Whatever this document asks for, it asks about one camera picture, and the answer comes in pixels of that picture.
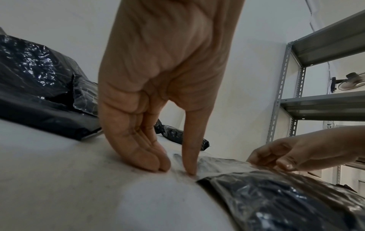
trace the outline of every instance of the gray metal shelving unit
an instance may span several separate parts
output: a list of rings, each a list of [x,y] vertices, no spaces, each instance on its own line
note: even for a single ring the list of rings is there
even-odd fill
[[[298,120],[365,121],[365,92],[302,97],[306,68],[365,52],[365,10],[287,44],[267,142],[274,139],[279,109],[291,116],[289,136]],[[281,99],[290,56],[300,66],[295,98]],[[364,161],[347,166],[365,169]]]

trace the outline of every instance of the white ceiling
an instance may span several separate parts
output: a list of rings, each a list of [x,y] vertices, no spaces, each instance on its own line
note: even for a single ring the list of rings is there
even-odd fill
[[[313,20],[321,26],[347,18],[365,10],[365,0],[312,0],[316,2],[317,9],[313,13]],[[365,72],[365,53],[339,59],[334,62],[338,78],[350,72]]]

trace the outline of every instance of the white table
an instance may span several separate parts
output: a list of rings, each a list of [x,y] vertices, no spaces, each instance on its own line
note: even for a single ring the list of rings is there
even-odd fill
[[[180,169],[144,172],[122,163],[104,136],[78,142],[0,120],[0,230],[238,230]]]

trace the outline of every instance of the wall fan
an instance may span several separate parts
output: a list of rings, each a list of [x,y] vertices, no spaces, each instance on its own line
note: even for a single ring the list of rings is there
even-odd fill
[[[365,85],[365,73],[358,74],[352,72],[346,75],[346,79],[344,80],[337,80],[336,77],[333,77],[331,82],[331,93],[337,90],[337,84],[339,84],[338,89],[341,91],[359,88]]]

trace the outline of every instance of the hand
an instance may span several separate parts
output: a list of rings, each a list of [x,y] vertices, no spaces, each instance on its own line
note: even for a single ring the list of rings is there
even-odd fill
[[[153,125],[186,112],[182,158],[195,174],[243,0],[123,0],[99,71],[99,118],[123,160],[167,171]]]
[[[355,161],[365,153],[365,126],[287,137],[252,152],[248,162],[286,171],[313,171]]]

